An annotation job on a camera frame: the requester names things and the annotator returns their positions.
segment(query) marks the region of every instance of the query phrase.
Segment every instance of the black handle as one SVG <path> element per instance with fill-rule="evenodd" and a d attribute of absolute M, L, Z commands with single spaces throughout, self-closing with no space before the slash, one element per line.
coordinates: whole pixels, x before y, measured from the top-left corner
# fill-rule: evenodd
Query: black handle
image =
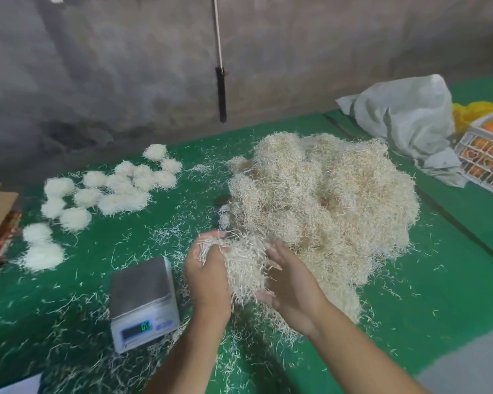
<path fill-rule="evenodd" d="M 227 98 L 224 93 L 224 68 L 216 67 L 217 74 L 217 97 L 219 99 L 219 121 L 227 121 Z"/>

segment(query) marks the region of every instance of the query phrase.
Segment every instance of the scale display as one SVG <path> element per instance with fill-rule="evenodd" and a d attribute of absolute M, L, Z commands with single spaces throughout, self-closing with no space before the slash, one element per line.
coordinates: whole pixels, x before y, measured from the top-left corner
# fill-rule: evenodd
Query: scale display
<path fill-rule="evenodd" d="M 151 330 L 151 322 L 146 321 L 141 324 L 132 326 L 131 328 L 125 329 L 124 331 L 121 332 L 122 334 L 122 339 L 123 340 L 128 340 L 131 339 L 133 336 L 137 336 L 141 333 L 147 332 Z"/>

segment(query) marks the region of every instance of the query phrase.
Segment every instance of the digital scale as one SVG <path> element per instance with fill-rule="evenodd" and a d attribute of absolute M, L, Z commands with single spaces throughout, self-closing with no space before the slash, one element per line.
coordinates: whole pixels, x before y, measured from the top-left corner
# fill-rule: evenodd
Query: digital scale
<path fill-rule="evenodd" d="M 172 267 L 166 257 L 150 258 L 111 275 L 110 317 L 119 354 L 179 327 Z"/>

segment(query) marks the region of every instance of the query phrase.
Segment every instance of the wood wool bundle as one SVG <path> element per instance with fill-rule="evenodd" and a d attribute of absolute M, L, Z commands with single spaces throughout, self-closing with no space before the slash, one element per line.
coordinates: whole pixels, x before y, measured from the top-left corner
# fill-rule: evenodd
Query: wood wool bundle
<path fill-rule="evenodd" d="M 264 286 L 271 265 L 264 250 L 279 237 L 357 323 L 356 289 L 408 249 L 419 212 L 414 180 L 396 169 L 386 145 L 282 132 L 263 138 L 251 160 L 235 158 L 229 166 L 234 235 L 220 243 L 230 247 L 224 256 L 234 301 L 253 301 Z M 274 313 L 266 315 L 281 329 Z"/>

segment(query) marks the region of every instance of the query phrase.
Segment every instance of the white paper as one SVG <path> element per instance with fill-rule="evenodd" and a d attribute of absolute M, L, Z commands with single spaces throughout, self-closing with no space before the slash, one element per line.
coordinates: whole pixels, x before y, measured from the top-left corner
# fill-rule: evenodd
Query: white paper
<path fill-rule="evenodd" d="M 31 376 L 0 389 L 0 394 L 38 394 L 42 374 Z"/>

